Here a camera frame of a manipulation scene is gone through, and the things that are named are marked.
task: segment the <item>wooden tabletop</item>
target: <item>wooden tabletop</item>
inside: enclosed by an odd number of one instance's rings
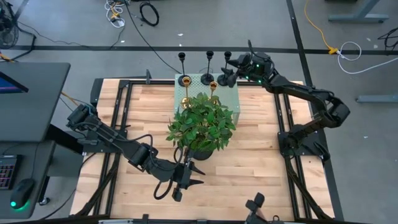
[[[99,96],[98,115],[108,125],[118,83],[118,79],[105,79]],[[123,103],[125,98],[126,92],[123,93]],[[239,86],[239,99],[239,123],[228,147],[224,151],[216,151],[206,161],[195,162],[206,175],[193,173],[192,179],[202,180],[204,184],[182,190],[181,202],[174,202],[171,193],[162,200],[155,200],[153,193],[158,180],[138,171],[122,158],[111,218],[142,218],[146,213],[150,219],[244,220],[249,214],[246,201],[260,192],[265,196],[261,210],[268,220],[274,215],[281,220],[293,220],[284,159],[277,143],[279,126],[274,96],[261,87]],[[294,122],[304,124],[310,121],[308,103],[295,97],[289,99]],[[127,118],[127,124],[131,125],[127,128],[128,138],[148,133],[153,135],[154,147],[159,150],[157,157],[170,161],[173,161],[174,149],[172,143],[165,139],[169,119],[174,117],[173,105],[173,85],[134,85]],[[149,143],[149,140],[142,139],[142,142]],[[103,156],[95,155],[82,168],[71,214],[78,212],[96,190]],[[334,217],[321,160],[316,156],[302,156],[302,165],[308,191],[324,212]],[[162,184],[159,194],[166,186],[167,183]],[[296,191],[300,216],[304,217],[302,197],[297,188]],[[105,204],[106,197],[103,197],[102,212]]]

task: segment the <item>white pegboard box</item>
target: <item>white pegboard box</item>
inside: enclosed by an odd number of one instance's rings
[[[191,85],[188,86],[188,97],[196,97],[199,93],[206,93],[208,96],[211,94],[210,86],[202,84],[200,77],[202,74],[187,74],[191,77]],[[212,74],[214,80],[217,82],[217,78],[221,73]],[[183,110],[181,108],[181,100],[185,97],[185,87],[178,84],[178,78],[181,74],[175,75],[174,80],[174,113],[177,112],[178,107],[180,107],[180,112]],[[228,86],[217,86],[217,89],[213,92],[214,96],[220,98],[222,105],[228,107],[230,111],[233,111],[233,121],[235,125],[238,123],[239,115],[241,113],[241,107],[239,105],[239,94],[238,86],[235,85],[233,88]]]

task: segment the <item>monitor screen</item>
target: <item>monitor screen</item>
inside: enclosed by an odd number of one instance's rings
[[[25,93],[29,89],[16,82],[3,72],[0,72],[0,94],[1,93]]]

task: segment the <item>gold candle holder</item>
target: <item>gold candle holder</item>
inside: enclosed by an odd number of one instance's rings
[[[189,99],[188,99],[188,86],[191,84],[191,78],[190,77],[183,77],[182,78],[182,83],[185,86],[185,97],[182,98],[181,100],[181,107],[183,109],[187,109],[191,105],[189,104]]]
[[[211,82],[210,83],[210,90],[211,90],[211,94],[210,94],[210,98],[213,96],[213,92],[217,89],[217,82]]]
[[[218,87],[218,83],[217,82],[211,82],[210,84],[209,84],[209,86],[210,86],[210,90],[211,90],[211,93],[210,93],[210,97],[209,97],[209,100],[211,99],[211,97],[213,96],[213,92],[217,89],[217,87]]]

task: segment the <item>concrete floor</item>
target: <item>concrete floor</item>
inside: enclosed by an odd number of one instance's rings
[[[10,2],[17,9],[22,0]],[[384,50],[382,41],[377,38],[397,26],[398,3],[395,0],[381,1],[372,11],[390,15],[390,19],[383,24],[337,24],[327,21],[328,14],[351,12],[362,2],[310,1],[308,15],[324,30],[328,43],[334,47],[340,47],[346,41],[355,41],[366,50]],[[255,47],[297,48],[285,1],[163,0],[152,3],[160,14],[159,25],[139,26],[151,45],[205,47],[203,52],[186,53],[187,73],[206,67],[205,51],[211,50],[211,47],[247,47],[247,39],[251,39]],[[304,4],[304,0],[293,0],[303,46],[305,49],[325,49],[320,34],[305,19]],[[134,2],[130,9],[138,14],[138,3]],[[126,20],[126,29],[120,40],[124,42],[119,42],[117,46],[146,46],[132,26],[127,11],[122,17]],[[119,30],[107,22],[104,1],[99,0],[86,0],[84,4],[78,0],[53,0],[45,4],[30,0],[19,20],[53,40],[82,45],[110,46],[119,34]],[[29,42],[28,37],[20,35],[18,45],[28,45]],[[37,45],[64,44],[38,37]],[[4,53],[12,57],[20,51],[6,50]],[[177,54],[178,51],[159,52],[165,61],[179,70]],[[304,80],[298,54],[270,55],[281,74],[291,80]],[[345,220],[365,223],[391,223],[397,220],[398,151],[395,137],[398,135],[398,106],[361,105],[355,102],[355,98],[363,94],[397,93],[398,62],[360,75],[347,75],[338,67],[336,55],[306,56],[314,85],[334,91],[351,110],[351,115],[342,127],[325,130]],[[343,62],[343,66],[349,71],[358,71],[392,58],[394,56],[364,55],[357,62]],[[20,61],[71,63],[63,90],[83,101],[89,100],[95,78],[138,76],[145,74],[147,68],[154,78],[172,78],[175,73],[150,51],[37,50]],[[211,67],[218,70],[223,64],[223,53],[216,52]],[[69,114],[68,108],[59,103],[53,124],[66,129],[66,117]],[[63,186],[62,191],[55,190],[60,184]],[[32,219],[43,217],[57,208],[75,186],[76,179],[73,178],[53,179],[48,191],[53,201],[47,206],[37,207]],[[71,202],[68,202],[53,217],[67,216],[70,206]]]

